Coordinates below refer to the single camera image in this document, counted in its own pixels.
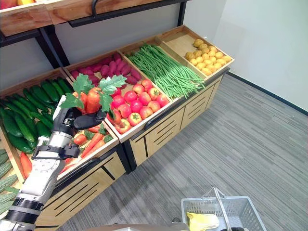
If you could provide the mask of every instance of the wooden crate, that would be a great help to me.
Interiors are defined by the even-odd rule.
[[[120,51],[111,51],[111,52],[108,52],[106,54],[103,54],[103,55],[98,55],[96,57],[93,57],[91,59],[88,59],[88,60],[85,60],[85,61],[82,61],[80,63],[76,63],[76,64],[72,64],[72,65],[69,65],[67,67],[64,68],[64,71],[68,74],[68,76],[70,77],[70,79],[72,81],[75,81],[74,78],[72,77],[71,75],[71,72],[73,70],[77,70],[77,69],[81,69],[81,68],[84,68],[84,67],[87,67],[87,66],[90,66],[90,65],[93,65],[93,64],[96,64],[98,63],[99,61],[101,61],[103,58],[105,57],[108,57],[112,54],[114,54],[115,52],[118,52],[123,60],[125,62],[127,62],[130,66],[132,66],[134,69],[136,69],[140,75],[141,75],[141,80],[143,79],[147,79],[147,76],[141,72],[126,56],[123,55],[123,53],[121,53]],[[95,73],[95,76],[97,76],[98,78],[102,78],[101,76],[101,73],[97,72]],[[157,88],[159,91],[160,91],[160,94],[163,94],[163,91],[160,90],[159,87],[157,87],[154,83],[153,83],[153,87]],[[129,91],[129,90],[132,90],[133,88],[133,85],[131,84],[127,84],[127,86],[122,90],[122,96],[124,96],[124,94]],[[116,134],[116,136],[119,138],[120,142],[124,142],[126,140],[128,140],[131,136],[133,136],[134,134],[136,134],[137,132],[139,132],[140,130],[142,130],[145,126],[145,124],[155,118],[156,116],[158,116],[160,113],[162,113],[163,111],[165,111],[168,107],[170,107],[174,101],[172,101],[169,97],[167,97],[169,99],[169,103],[167,105],[165,105],[163,108],[161,108],[160,110],[158,110],[157,112],[153,113],[153,115],[151,115],[150,117],[146,118],[145,120],[143,120],[142,122],[140,122],[138,125],[132,127],[130,130],[128,130],[127,132],[125,132],[124,134],[120,134],[116,128],[109,122],[109,120],[106,118],[105,119],[105,122],[108,124],[108,126],[112,129],[112,131]]]
[[[5,36],[18,34],[52,24],[43,2],[0,10],[0,28]]]
[[[96,13],[106,13],[160,0],[104,0],[96,4]],[[92,16],[92,0],[47,0],[44,1],[53,24]]]

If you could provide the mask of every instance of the red vegetable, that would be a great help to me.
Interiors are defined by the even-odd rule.
[[[85,157],[88,155],[89,151],[103,138],[104,136],[100,133],[96,133],[86,149],[82,152],[81,158]]]
[[[20,162],[23,166],[25,177],[28,178],[32,170],[32,163],[26,153],[20,153]]]
[[[79,134],[75,139],[74,143],[77,145],[83,145],[87,142],[87,137],[84,134]]]

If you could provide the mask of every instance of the shopping basket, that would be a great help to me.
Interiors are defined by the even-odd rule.
[[[207,197],[214,190],[216,197]],[[219,219],[219,227],[211,231],[221,231],[231,227],[246,228],[249,231],[266,231],[254,205],[247,196],[226,196],[219,189],[212,187],[201,198],[185,198],[181,200],[182,220],[188,225],[186,213],[215,214]]]

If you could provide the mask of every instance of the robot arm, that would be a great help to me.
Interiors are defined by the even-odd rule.
[[[57,177],[65,166],[66,158],[77,158],[78,146],[70,145],[78,130],[91,128],[102,122],[105,113],[81,115],[76,108],[60,108],[62,96],[53,115],[50,138],[39,137],[32,159],[32,171],[24,182],[7,215],[0,221],[1,231],[33,231],[35,222],[50,198]]]

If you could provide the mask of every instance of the wooden bin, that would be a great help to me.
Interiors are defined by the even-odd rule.
[[[43,2],[35,2],[0,10],[0,28],[5,36],[52,24]]]
[[[76,63],[76,64],[72,64],[72,65],[69,65],[67,67],[64,68],[65,72],[68,74],[68,76],[72,79],[72,81],[75,81],[75,79],[72,77],[71,75],[71,72],[73,70],[77,70],[77,69],[81,69],[81,68],[84,68],[84,67],[87,67],[87,66],[90,66],[90,65],[93,65],[93,64],[96,64],[98,63],[99,61],[101,61],[103,58],[105,57],[108,57],[108,56],[111,56],[113,55],[114,53],[118,52],[123,60],[125,62],[127,62],[129,65],[131,65],[134,69],[136,69],[140,74],[141,74],[141,79],[146,79],[147,76],[142,73],[126,56],[124,56],[120,51],[111,51],[111,52],[108,52],[106,54],[103,54],[103,55],[98,55],[96,57],[93,57],[91,59],[88,59],[88,60],[85,60],[85,61],[82,61],[80,63]],[[101,74],[99,72],[95,73],[95,75],[98,77],[98,78],[102,78]],[[132,87],[133,85],[131,84],[127,84],[127,86],[122,90],[122,96],[124,96],[124,94],[129,91],[129,90],[132,90]],[[154,83],[153,83],[153,87],[157,88],[159,91],[160,91],[160,94],[163,94],[163,91],[160,90]],[[137,132],[139,132],[140,130],[142,130],[145,126],[145,124],[155,118],[156,116],[158,116],[160,113],[164,112],[168,107],[170,107],[172,105],[172,100],[170,98],[169,99],[169,103],[167,105],[165,105],[163,108],[161,108],[160,110],[158,110],[157,112],[153,113],[150,117],[146,118],[145,120],[143,120],[142,122],[140,122],[138,125],[132,127],[130,130],[128,130],[127,132],[125,132],[124,134],[120,134],[116,128],[109,122],[109,120],[106,118],[105,119],[105,122],[108,124],[108,126],[112,129],[112,131],[116,134],[116,136],[119,138],[120,142],[124,142],[126,140],[128,140],[131,136],[133,136],[134,134],[136,134]]]

